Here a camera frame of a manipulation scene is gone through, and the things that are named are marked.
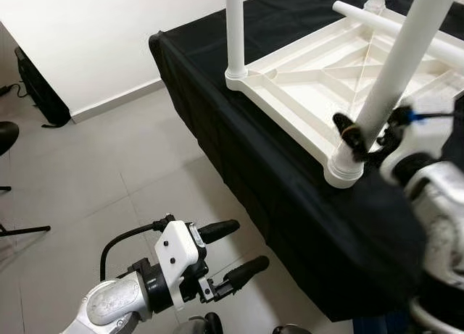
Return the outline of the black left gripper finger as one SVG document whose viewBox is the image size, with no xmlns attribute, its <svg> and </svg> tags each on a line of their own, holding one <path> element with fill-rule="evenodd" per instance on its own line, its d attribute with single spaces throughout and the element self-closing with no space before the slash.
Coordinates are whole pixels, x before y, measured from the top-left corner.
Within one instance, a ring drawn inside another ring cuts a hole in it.
<svg viewBox="0 0 464 334">
<path fill-rule="evenodd" d="M 218 291 L 241 290 L 255 275 L 265 271 L 270 264 L 268 256 L 258 256 L 239 267 L 232 269 L 217 286 Z"/>
<path fill-rule="evenodd" d="M 236 220 L 225 220 L 221 222 L 212 222 L 212 224 L 205 225 L 205 227 L 198 227 L 196 232 L 199 234 L 204 244 L 212 244 L 213 242 L 219 241 L 224 237 L 228 237 L 232 233 L 241 228 Z"/>
</svg>

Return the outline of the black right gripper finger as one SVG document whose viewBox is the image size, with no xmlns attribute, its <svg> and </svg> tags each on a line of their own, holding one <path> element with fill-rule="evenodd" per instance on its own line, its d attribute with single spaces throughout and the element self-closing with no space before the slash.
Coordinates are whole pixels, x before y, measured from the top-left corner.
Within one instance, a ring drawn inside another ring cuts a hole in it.
<svg viewBox="0 0 464 334">
<path fill-rule="evenodd" d="M 335 113 L 332 117 L 339 137 L 348 146 L 354 161 L 367 161 L 369 148 L 361 127 L 344 113 Z"/>
</svg>

